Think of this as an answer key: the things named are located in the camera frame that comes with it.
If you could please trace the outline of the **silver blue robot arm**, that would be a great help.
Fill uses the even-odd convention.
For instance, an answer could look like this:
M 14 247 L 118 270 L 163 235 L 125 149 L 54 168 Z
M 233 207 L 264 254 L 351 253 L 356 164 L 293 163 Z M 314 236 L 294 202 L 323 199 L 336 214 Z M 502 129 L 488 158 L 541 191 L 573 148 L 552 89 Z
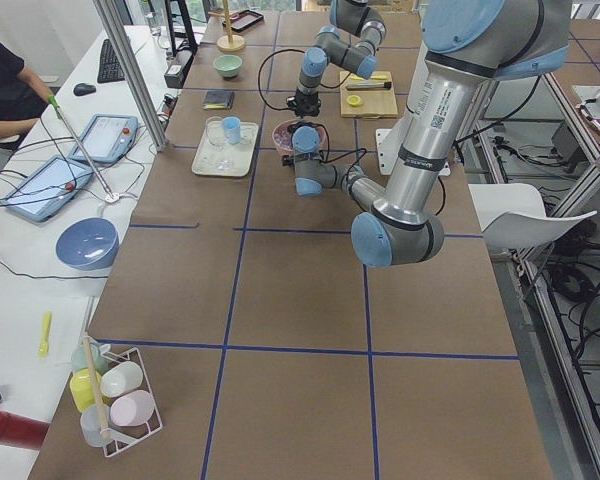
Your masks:
M 318 132 L 292 136 L 296 191 L 345 191 L 360 207 L 351 226 L 359 260 L 372 267 L 435 256 L 444 230 L 425 204 L 477 88 L 485 81 L 539 76 L 565 61 L 571 5 L 567 1 L 432 1 L 421 24 L 423 80 L 412 106 L 390 134 L 395 163 L 386 185 L 358 167 L 322 161 Z
M 332 1 L 329 18 L 330 26 L 320 30 L 304 53 L 295 94 L 287 99 L 296 117 L 319 115 L 318 87 L 330 64 L 363 79 L 376 69 L 376 53 L 387 33 L 380 13 L 367 1 Z

